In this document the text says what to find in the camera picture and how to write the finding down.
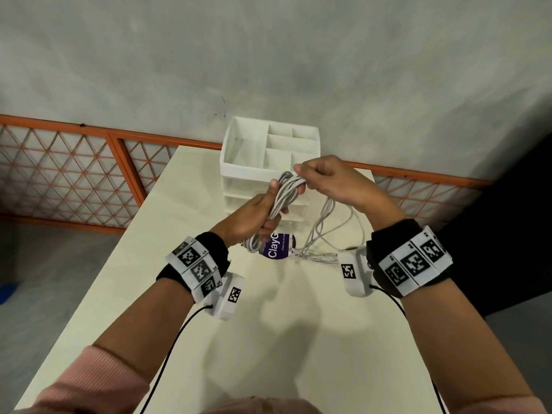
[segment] orange metal frame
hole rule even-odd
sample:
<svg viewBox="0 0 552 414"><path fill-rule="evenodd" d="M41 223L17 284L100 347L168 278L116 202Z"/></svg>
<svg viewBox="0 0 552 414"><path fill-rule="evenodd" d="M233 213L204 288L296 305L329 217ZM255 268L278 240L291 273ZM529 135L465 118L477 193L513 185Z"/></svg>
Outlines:
<svg viewBox="0 0 552 414"><path fill-rule="evenodd" d="M124 141L149 142L169 146L184 145L188 147L207 148L211 150L221 150L222 144L217 142L198 141L196 139L177 138L172 136L155 135L151 133L125 131L121 129L109 129L98 126L89 126L86 124L68 124L64 122L55 122L34 118L22 118L19 116L0 115L0 124L29 127L33 129L43 129L47 131L77 133L82 135L92 135L102 137L106 140L113 157L120 167L121 172L128 183L130 191L138 204L141 206L146 199L146 191L142 185L140 177L134 167L133 161L125 146ZM472 189L482 189L491 184L489 180L479 180L466 177L457 177L438 173L427 173L402 168L387 166L376 166L357 162L347 162L350 166L372 170L377 175L388 177L404 178L406 180L427 181L430 183L449 184L458 187L470 187ZM124 229L87 225L84 223L72 223L62 221L43 220L30 217L19 217L11 215L0 215L1 220L11 220L15 222L26 222L36 224L46 224L52 226L87 229L90 231L100 231L106 233L121 233Z"/></svg>

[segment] purple label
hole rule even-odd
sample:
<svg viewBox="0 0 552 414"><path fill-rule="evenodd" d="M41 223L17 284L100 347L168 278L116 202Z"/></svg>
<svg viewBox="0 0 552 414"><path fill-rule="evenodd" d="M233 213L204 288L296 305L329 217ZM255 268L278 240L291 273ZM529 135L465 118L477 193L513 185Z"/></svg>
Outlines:
<svg viewBox="0 0 552 414"><path fill-rule="evenodd" d="M265 257L273 260L281 260L289 257L291 249L295 247L295 237L290 234L277 234L273 232L270 240L264 245L260 252Z"/></svg>

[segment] bundled gray cord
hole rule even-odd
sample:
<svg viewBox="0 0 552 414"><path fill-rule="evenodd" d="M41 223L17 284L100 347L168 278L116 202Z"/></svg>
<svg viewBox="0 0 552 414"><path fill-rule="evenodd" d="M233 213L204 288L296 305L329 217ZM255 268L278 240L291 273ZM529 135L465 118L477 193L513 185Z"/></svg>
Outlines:
<svg viewBox="0 0 552 414"><path fill-rule="evenodd" d="M293 176L292 172L286 171L280 176L279 182L280 182L280 190L276 195L276 200L274 201L274 205L272 206L271 212L268 215L268 219L276 218L283 208L290 205L291 203L293 203L295 199L297 199L297 196L299 196L297 192L297 188L301 184L305 184L306 180L301 178L298 175ZM336 229L341 228L343 225L349 222L353 218L353 216L355 216L356 219L358 220L358 224L360 225L362 230L362 242L360 245L361 246L364 245L364 241L365 241L364 228L362 227L361 220L359 219L357 213L355 212L352 206L349 206L350 216L345 222L339 224L335 228L330 229L329 231L322 232L322 230L324 229L324 221L326 220L326 218L328 218L329 215L331 215L335 207L336 207L335 200L327 198L326 201L324 202L324 206L322 207L322 210L320 211L320 217L316 220L313 228L311 229L309 235L307 236L307 239L303 247L292 249L292 253L294 256L299 257L303 260L311 260L317 263L337 264L337 253L317 252L315 250L311 250L311 247L316 241L321 239L330 247L332 247L334 250L341 251L339 248L331 244L326 238L324 238L324 236L332 231L335 231ZM263 244L260 241L260 236L257 234L255 234L251 238L247 238L242 243L242 245L250 253L258 253L263 247Z"/></svg>

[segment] concrete floor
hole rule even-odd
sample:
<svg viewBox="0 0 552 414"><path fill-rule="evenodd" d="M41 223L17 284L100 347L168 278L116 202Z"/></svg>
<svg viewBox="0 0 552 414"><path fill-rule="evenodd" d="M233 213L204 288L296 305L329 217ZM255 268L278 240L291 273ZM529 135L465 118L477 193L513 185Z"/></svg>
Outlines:
<svg viewBox="0 0 552 414"><path fill-rule="evenodd" d="M0 414L46 358L120 236L0 222L0 284L21 285L0 305ZM552 412L552 294L487 322Z"/></svg>
<svg viewBox="0 0 552 414"><path fill-rule="evenodd" d="M13 409L117 245L119 235L0 222L0 414Z"/></svg>

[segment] pink shirt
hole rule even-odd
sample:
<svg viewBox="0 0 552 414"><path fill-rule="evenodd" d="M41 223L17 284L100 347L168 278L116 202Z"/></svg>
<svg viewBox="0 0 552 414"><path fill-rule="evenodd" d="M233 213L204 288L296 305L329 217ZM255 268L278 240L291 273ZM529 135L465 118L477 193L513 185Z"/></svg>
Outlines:
<svg viewBox="0 0 552 414"><path fill-rule="evenodd" d="M132 413L150 386L116 357L86 347L61 376L43 390L31 408L17 414ZM320 414L305 400L241 398L213 407L203 414ZM498 398L466 407L459 414L547 414L536 397Z"/></svg>

